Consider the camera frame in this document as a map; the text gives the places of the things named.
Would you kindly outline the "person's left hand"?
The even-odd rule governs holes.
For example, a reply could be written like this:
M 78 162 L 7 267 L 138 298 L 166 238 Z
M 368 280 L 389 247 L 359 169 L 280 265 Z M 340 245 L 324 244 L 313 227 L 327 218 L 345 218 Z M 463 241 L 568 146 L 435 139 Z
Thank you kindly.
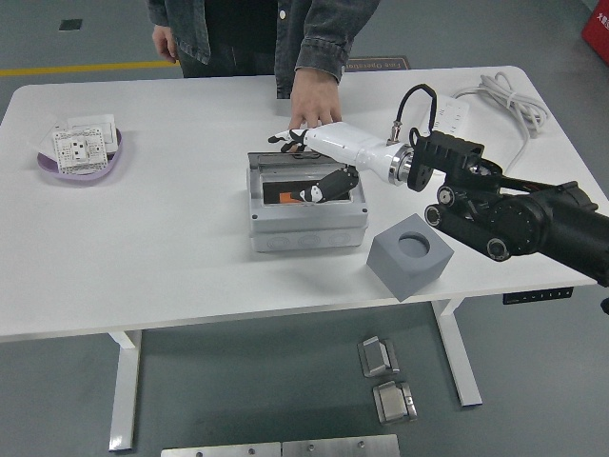
M 302 125 L 312 129 L 342 121 L 337 79 L 325 71 L 296 70 L 290 102 L 290 129 L 300 129 Z

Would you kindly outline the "person's right hand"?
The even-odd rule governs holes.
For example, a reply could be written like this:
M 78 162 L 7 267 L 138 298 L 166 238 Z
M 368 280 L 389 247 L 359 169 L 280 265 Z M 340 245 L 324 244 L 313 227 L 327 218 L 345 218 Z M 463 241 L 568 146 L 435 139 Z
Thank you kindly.
M 176 43 L 170 27 L 155 25 L 151 38 L 157 54 L 162 59 L 170 64 L 176 64 L 179 61 Z

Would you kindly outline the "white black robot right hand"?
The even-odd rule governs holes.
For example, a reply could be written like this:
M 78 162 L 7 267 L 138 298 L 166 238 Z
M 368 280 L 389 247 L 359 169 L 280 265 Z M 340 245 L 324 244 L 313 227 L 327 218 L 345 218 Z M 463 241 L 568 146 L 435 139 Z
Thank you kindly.
M 406 147 L 401 143 L 388 146 L 370 133 L 345 122 L 314 129 L 289 129 L 268 138 L 270 143 L 285 142 L 285 147 L 299 145 L 327 156 L 342 167 L 303 189 L 282 192 L 282 203 L 320 204 L 335 200 L 359 184 L 359 173 L 372 170 L 388 184 L 398 186 L 399 169 Z

